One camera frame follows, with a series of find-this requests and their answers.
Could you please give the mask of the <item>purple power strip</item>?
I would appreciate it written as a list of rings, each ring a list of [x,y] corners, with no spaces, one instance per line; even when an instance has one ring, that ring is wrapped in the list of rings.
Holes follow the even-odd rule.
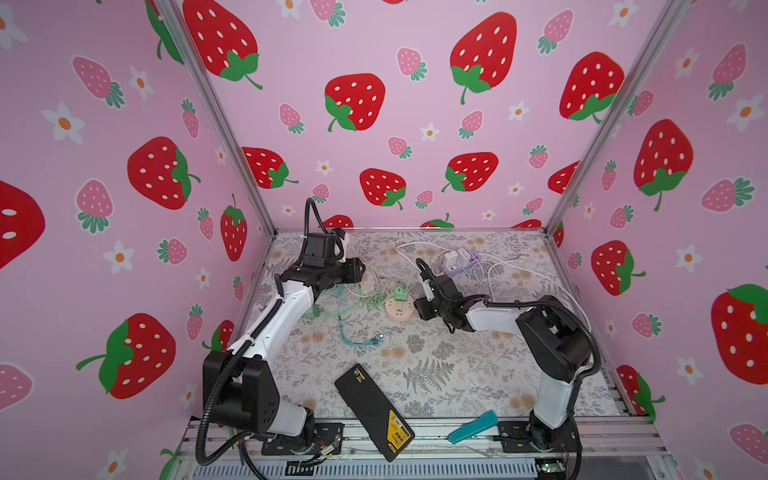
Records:
[[[476,253],[465,248],[449,250],[442,260],[442,273],[453,278],[461,273],[468,273],[479,265],[480,258]]]

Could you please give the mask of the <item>white charger plug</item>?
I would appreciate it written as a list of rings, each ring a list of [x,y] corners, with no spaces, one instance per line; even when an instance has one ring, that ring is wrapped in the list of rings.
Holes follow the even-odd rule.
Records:
[[[443,258],[443,266],[445,269],[453,268],[466,268],[473,260],[472,254],[465,248],[459,248],[457,250],[449,250]]]

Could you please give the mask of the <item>round pink power socket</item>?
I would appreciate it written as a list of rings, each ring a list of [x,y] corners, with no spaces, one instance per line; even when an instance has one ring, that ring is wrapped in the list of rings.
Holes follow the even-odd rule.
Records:
[[[390,299],[384,304],[384,311],[388,319],[403,323],[413,317],[414,307],[409,301]]]

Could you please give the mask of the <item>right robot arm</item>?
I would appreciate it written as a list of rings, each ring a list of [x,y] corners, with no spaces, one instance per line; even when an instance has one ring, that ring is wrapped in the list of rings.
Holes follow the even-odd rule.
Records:
[[[495,331],[522,337],[542,371],[528,438],[539,451],[551,451],[573,427],[583,381],[602,368],[599,347],[582,320],[556,297],[495,302],[488,295],[464,296],[454,281],[417,261],[425,295],[414,301],[419,317],[439,318],[450,332]]]

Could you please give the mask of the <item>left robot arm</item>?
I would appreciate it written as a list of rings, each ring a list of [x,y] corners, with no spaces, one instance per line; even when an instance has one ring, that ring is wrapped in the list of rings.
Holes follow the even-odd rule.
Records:
[[[347,240],[341,228],[306,234],[298,259],[275,276],[276,294],[257,320],[227,350],[207,355],[195,444],[200,466],[248,438],[281,438],[300,453],[315,445],[313,411],[281,400],[270,362],[322,292],[362,280],[366,267],[346,256]]]

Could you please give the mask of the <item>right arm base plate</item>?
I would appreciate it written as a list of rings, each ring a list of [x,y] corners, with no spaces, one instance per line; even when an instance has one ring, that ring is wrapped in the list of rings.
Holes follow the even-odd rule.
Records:
[[[576,453],[578,447],[577,435],[568,421],[557,429],[528,421],[500,421],[493,440],[501,443],[504,453]]]

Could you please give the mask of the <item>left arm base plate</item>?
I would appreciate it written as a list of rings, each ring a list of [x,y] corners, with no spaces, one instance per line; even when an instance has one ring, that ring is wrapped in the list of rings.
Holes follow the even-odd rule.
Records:
[[[314,456],[327,447],[331,455],[341,453],[344,424],[340,422],[315,422],[306,426],[298,437],[276,435],[261,447],[262,456]]]

